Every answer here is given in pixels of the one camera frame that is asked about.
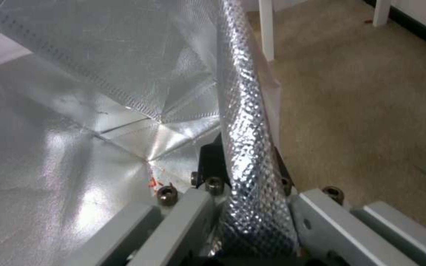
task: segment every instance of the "gray metal frame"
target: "gray metal frame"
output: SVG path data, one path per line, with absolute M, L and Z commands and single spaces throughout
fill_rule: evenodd
M 214 217 L 211 195 L 187 190 L 128 266 L 179 265 L 187 256 L 197 255 L 211 232 Z
M 352 214 L 420 265 L 426 265 L 426 228 L 384 202 Z
M 321 190 L 303 192 L 291 204 L 301 244 L 314 257 L 338 254 L 360 266 L 416 265 Z
M 64 266 L 125 265 L 161 221 L 159 208 L 132 202 L 74 251 Z

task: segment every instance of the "white chair leg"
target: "white chair leg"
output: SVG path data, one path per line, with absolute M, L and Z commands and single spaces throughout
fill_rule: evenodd
M 391 9 L 391 0 L 377 0 L 376 8 L 374 10 L 374 20 L 372 24 L 374 27 L 379 27 L 387 23 L 389 17 L 389 10 Z
M 274 13 L 272 0 L 259 0 L 262 52 L 267 61 L 274 60 Z

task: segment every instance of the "bolt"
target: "bolt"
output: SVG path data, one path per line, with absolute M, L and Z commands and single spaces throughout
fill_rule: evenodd
M 284 187 L 284 192 L 286 197 L 292 193 L 292 182 L 287 178 L 281 178 L 282 186 Z
M 321 191 L 328 195 L 328 197 L 330 197 L 332 200 L 336 201 L 336 203 L 343 205 L 343 200 L 345 200 L 345 194 L 341 189 L 329 185 L 328 187 L 324 187 Z
M 205 181 L 205 190 L 213 196 L 223 194 L 224 182 L 219 177 L 208 177 Z
M 198 172 L 192 172 L 192 175 L 190 176 L 190 183 L 193 187 L 196 187 L 198 184 Z
M 166 185 L 157 191 L 157 201 L 162 206 L 173 206 L 178 199 L 179 194 L 172 185 Z

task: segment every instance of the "reflective foil insulation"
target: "reflective foil insulation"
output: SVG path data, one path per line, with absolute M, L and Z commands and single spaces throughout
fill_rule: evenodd
M 262 98 L 259 54 L 240 2 L 223 0 L 218 17 L 218 100 L 231 197 L 212 255 L 290 256 L 297 234 L 280 183 Z
M 185 192 L 220 130 L 233 187 L 212 254 L 296 249 L 272 154 L 279 87 L 239 5 L 2 3 L 0 265 L 59 265 L 128 202 Z

